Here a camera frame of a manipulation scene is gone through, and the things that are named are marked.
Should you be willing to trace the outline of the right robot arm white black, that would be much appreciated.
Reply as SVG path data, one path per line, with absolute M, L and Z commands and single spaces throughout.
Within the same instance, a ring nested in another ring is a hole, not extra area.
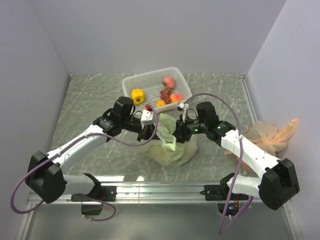
M 188 117 L 188 104 L 177 103 L 182 112 L 173 135 L 178 143 L 190 141 L 196 134 L 205 134 L 218 146 L 230 151 L 247 164 L 257 177 L 230 173 L 218 185 L 205 185 L 201 192 L 208 201 L 260 198 L 270 209 L 277 210 L 300 191 L 295 165 L 280 160 L 254 145 L 229 122 L 219 120 L 215 107 L 208 101 L 196 105 L 197 117 Z

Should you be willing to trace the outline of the yellow bell pepper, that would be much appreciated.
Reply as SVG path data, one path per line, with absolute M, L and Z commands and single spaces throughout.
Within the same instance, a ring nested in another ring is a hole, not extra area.
M 135 88 L 131 92 L 131 98 L 135 105 L 139 105 L 145 101 L 145 93 L 140 88 Z

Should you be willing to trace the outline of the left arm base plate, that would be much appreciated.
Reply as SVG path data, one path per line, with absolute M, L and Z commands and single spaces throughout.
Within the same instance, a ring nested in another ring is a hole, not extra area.
M 81 203 L 81 214 L 88 220 L 91 217 L 99 216 L 104 207 L 110 207 L 112 213 L 106 218 L 109 220 L 116 215 L 116 207 L 112 204 L 116 200 L 116 186 L 95 186 L 88 194 L 78 193 L 71 195 L 71 202 Z

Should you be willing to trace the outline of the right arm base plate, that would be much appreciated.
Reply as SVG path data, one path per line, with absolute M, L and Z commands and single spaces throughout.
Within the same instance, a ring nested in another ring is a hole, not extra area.
M 229 193 L 229 187 L 223 185 L 205 185 L 204 190 L 200 192 L 204 195 L 206 201 L 224 201 L 226 202 Z M 234 194 L 230 196 L 228 207 L 225 213 L 226 217 L 233 217 L 240 211 L 240 201 L 246 201 L 249 197 L 245 194 Z

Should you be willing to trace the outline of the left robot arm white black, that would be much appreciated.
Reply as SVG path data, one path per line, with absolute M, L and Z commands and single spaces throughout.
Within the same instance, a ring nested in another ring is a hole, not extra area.
M 134 117 L 136 109 L 129 97 L 119 97 L 112 108 L 106 110 L 78 137 L 48 153 L 36 152 L 30 160 L 25 183 L 50 204 L 63 195 L 82 195 L 89 201 L 102 200 L 104 190 L 101 182 L 89 173 L 67 175 L 72 165 L 94 148 L 127 130 L 138 135 L 137 140 L 151 141 L 157 131 L 158 119 L 155 109 L 147 104 L 141 117 Z

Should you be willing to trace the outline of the light green plastic bag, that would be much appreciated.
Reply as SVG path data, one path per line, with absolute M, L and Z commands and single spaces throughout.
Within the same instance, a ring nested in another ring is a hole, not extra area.
M 147 158 L 158 162 L 165 167 L 179 167 L 187 163 L 198 149 L 198 140 L 192 136 L 189 141 L 179 143 L 174 136 L 176 120 L 161 113 L 158 118 L 157 133 L 159 139 L 153 139 L 149 143 L 140 146 L 139 151 Z

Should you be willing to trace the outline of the white plastic basket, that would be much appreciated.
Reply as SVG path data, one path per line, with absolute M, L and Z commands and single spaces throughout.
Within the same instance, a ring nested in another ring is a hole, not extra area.
M 172 90 L 173 93 L 182 94 L 184 100 L 187 100 L 192 96 L 191 89 L 185 77 L 176 67 L 168 67 L 125 77 L 122 80 L 124 96 L 131 98 L 132 90 L 134 89 L 141 89 L 143 91 L 144 102 L 136 105 L 136 110 L 138 111 L 144 110 L 146 104 L 151 104 L 157 113 L 175 109 L 175 102 L 160 107 L 156 106 L 156 102 L 161 97 L 161 90 L 164 89 L 164 78 L 167 76 L 175 78 L 176 85 Z

